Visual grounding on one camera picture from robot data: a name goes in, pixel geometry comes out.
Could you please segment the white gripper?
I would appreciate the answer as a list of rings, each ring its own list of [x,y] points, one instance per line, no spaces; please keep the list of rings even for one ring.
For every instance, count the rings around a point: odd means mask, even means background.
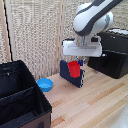
[[[78,46],[74,41],[63,42],[63,54],[67,56],[99,57],[102,54],[102,46]],[[79,59],[80,66],[83,66],[83,58]]]

